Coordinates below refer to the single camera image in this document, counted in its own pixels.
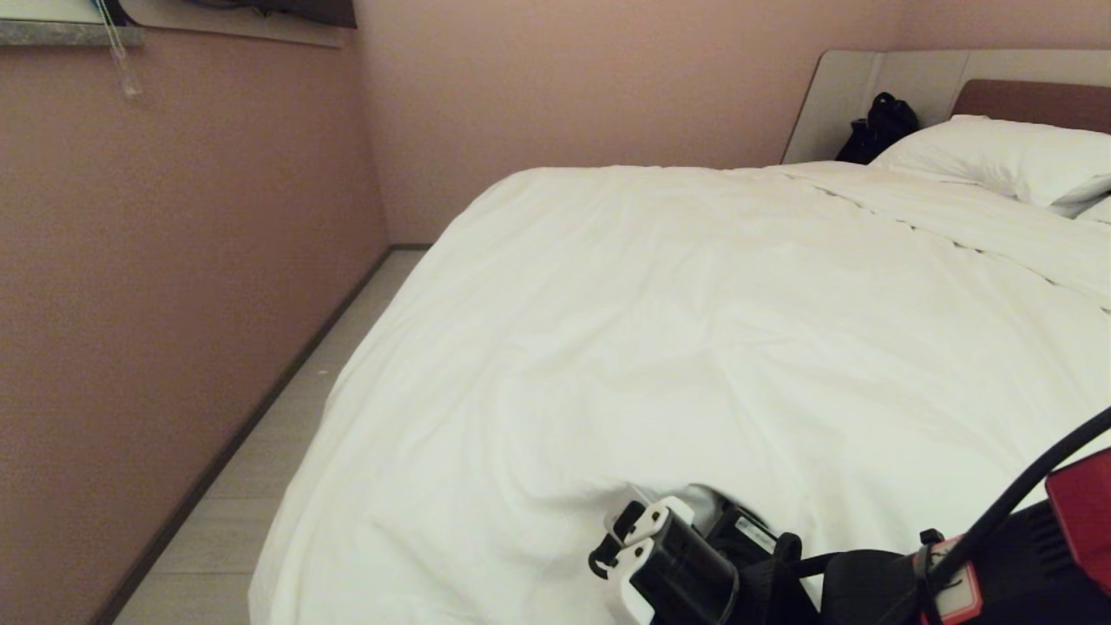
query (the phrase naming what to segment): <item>red device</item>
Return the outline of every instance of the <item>red device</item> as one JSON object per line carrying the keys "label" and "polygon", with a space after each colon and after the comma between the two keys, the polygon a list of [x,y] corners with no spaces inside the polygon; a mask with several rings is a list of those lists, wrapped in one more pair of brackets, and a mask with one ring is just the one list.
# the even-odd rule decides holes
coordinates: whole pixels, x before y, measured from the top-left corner
{"label": "red device", "polygon": [[1111,450],[1054,472],[1045,491],[1073,562],[1111,596]]}

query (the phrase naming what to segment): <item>brown headboard panel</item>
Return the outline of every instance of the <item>brown headboard panel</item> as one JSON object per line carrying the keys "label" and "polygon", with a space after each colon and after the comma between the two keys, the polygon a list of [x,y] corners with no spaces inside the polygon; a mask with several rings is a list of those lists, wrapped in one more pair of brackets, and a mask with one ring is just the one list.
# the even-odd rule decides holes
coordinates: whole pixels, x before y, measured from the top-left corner
{"label": "brown headboard panel", "polygon": [[1111,87],[969,80],[957,98],[953,114],[985,114],[1111,133]]}

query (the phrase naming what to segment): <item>window blind cord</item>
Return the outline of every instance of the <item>window blind cord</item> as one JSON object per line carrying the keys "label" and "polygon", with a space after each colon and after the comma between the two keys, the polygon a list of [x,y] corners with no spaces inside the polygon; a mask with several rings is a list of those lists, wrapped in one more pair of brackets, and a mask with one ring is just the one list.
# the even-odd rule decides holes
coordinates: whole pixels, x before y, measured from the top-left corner
{"label": "window blind cord", "polygon": [[120,85],[123,88],[123,97],[129,100],[138,98],[142,94],[142,85],[139,83],[139,77],[136,75],[134,70],[131,68],[131,62],[128,60],[128,49],[123,46],[120,32],[112,22],[112,18],[108,12],[108,6],[104,4],[104,0],[93,0],[93,2],[97,4],[97,10],[100,11],[100,19],[104,24],[104,30],[108,32],[112,62],[116,63],[116,71],[120,74]]}

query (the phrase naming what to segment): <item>window sill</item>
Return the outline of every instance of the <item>window sill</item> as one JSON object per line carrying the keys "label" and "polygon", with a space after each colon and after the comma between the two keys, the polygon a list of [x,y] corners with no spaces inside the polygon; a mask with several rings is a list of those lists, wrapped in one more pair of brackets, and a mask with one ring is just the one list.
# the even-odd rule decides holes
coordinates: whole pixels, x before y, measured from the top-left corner
{"label": "window sill", "polygon": [[[124,46],[142,46],[143,29],[118,28]],[[0,20],[0,46],[110,46],[101,24]]]}

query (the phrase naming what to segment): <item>black bag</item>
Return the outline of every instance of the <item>black bag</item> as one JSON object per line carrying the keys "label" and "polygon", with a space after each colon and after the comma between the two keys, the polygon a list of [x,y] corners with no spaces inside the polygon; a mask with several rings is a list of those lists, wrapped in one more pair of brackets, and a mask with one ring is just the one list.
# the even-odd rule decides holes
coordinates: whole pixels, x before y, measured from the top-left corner
{"label": "black bag", "polygon": [[918,115],[910,104],[884,91],[872,100],[868,119],[852,122],[852,135],[838,152],[837,159],[868,164],[880,152],[919,128]]}

